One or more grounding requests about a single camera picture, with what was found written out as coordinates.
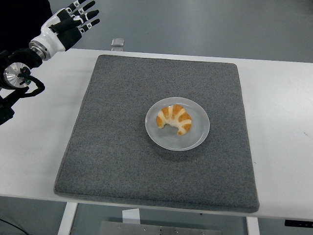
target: white plate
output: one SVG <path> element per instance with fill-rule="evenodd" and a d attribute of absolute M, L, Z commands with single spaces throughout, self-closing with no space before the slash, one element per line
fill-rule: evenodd
<path fill-rule="evenodd" d="M 156 118 L 159 111 L 173 104 L 183 106 L 192 119 L 192 125 L 185 135 L 177 135 L 177 128 L 165 125 L 162 129 L 157 127 Z M 205 110 L 196 102 L 181 97 L 170 97 L 155 103 L 146 115 L 146 130 L 150 138 L 163 148 L 184 151 L 201 144 L 210 130 L 210 121 Z"/>

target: gray mat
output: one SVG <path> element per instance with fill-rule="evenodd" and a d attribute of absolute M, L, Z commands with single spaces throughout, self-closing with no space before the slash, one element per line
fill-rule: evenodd
<path fill-rule="evenodd" d="M 188 151 L 163 149 L 145 129 L 150 107 L 174 96 L 195 101 L 210 118 L 208 137 Z M 236 65 L 99 56 L 54 191 L 111 203 L 257 211 Z"/>

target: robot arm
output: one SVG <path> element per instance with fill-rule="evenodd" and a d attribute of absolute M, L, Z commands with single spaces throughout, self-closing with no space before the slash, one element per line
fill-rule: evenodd
<path fill-rule="evenodd" d="M 39 67 L 43 60 L 49 60 L 59 51 L 67 51 L 75 45 L 87 30 L 100 22 L 91 21 L 99 11 L 86 11 L 95 1 L 82 7 L 86 0 L 77 0 L 67 8 L 60 9 L 41 28 L 41 34 L 29 43 L 29 48 L 16 50 L 11 55 L 0 52 L 0 90 L 15 90 L 7 97 L 0 96 L 0 125 L 11 119 L 14 111 L 11 108 L 20 98 L 32 97 L 41 93 L 45 86 L 31 76 L 30 70 Z M 26 93 L 33 81 L 37 89 Z"/>
<path fill-rule="evenodd" d="M 91 1 L 86 6 L 81 7 L 86 0 L 78 0 L 67 8 L 60 9 L 41 28 L 41 34 L 29 43 L 30 49 L 35 51 L 43 60 L 49 60 L 59 51 L 70 49 L 81 38 L 82 34 L 100 22 L 94 18 L 99 11 L 90 11 L 90 7 L 95 4 Z"/>

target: black wire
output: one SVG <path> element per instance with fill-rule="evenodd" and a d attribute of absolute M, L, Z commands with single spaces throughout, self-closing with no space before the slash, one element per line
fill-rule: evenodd
<path fill-rule="evenodd" d="M 9 223 L 8 221 L 5 221 L 5 220 L 3 220 L 3 219 L 0 219 L 0 221 L 2 221 L 2 222 L 4 222 L 4 223 L 7 223 L 7 224 L 9 224 L 9 225 L 11 225 L 11 226 L 13 226 L 13 227 L 15 227 L 15 228 L 21 230 L 21 231 L 22 231 L 23 233 L 25 233 L 26 235 L 29 235 L 29 234 L 28 234 L 27 232 L 25 232 L 23 229 L 20 229 L 19 227 L 15 226 L 14 224 Z"/>

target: croissant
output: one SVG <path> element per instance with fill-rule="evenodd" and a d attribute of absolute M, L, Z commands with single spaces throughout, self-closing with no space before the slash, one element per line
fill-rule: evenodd
<path fill-rule="evenodd" d="M 174 104 L 160 110 L 156 117 L 156 124 L 158 128 L 163 128 L 165 124 L 177 127 L 177 134 L 181 136 L 190 130 L 191 117 L 181 105 Z"/>

